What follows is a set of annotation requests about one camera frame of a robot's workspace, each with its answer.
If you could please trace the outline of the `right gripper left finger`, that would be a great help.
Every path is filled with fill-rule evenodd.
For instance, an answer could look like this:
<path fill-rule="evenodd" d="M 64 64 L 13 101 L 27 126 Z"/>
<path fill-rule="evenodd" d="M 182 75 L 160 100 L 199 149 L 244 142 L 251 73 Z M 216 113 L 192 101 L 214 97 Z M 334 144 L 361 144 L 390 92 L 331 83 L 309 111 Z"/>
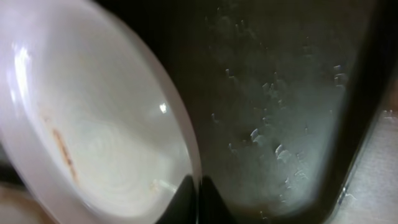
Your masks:
<path fill-rule="evenodd" d="M 156 224 L 196 224 L 196 220 L 197 192 L 192 176 L 187 175 Z"/>

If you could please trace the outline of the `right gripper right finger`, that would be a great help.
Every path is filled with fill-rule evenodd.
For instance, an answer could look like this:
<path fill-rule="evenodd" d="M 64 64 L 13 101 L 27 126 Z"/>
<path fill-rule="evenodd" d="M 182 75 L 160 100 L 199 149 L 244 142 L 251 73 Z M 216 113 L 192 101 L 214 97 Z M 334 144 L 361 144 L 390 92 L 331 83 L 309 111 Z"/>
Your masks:
<path fill-rule="evenodd" d="M 198 197 L 199 224 L 237 224 L 210 177 L 201 180 Z"/>

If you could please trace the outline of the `white plate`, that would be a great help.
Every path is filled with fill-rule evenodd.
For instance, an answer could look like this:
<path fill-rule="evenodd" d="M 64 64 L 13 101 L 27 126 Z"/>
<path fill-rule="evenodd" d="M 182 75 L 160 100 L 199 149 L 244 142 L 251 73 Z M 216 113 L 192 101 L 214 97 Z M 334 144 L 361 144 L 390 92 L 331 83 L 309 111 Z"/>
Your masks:
<path fill-rule="evenodd" d="M 91 1 L 1 2 L 1 143 L 59 223 L 156 223 L 200 156 L 165 68 Z"/>

